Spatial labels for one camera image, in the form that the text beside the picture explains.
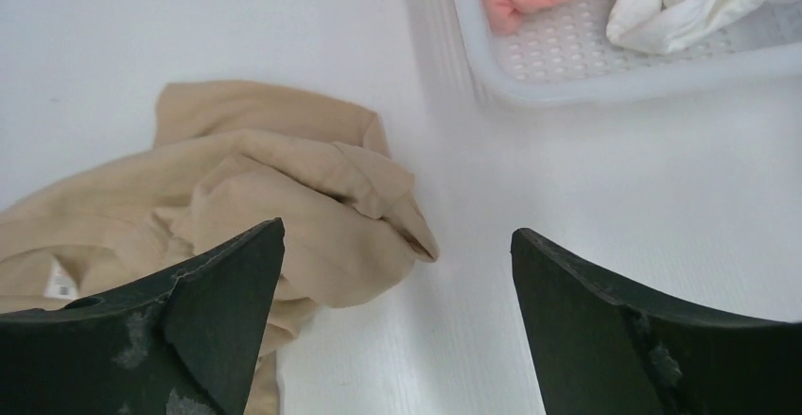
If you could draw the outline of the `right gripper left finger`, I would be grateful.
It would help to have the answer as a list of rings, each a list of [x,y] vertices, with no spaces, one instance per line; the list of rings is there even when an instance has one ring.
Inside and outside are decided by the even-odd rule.
[[[241,414],[280,277],[280,219],[58,310],[1,318],[5,414]]]

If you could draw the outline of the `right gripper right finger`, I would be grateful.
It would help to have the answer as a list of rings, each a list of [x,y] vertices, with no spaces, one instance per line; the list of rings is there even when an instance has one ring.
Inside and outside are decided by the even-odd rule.
[[[801,326],[691,303],[516,230],[512,272],[548,414],[797,414]]]

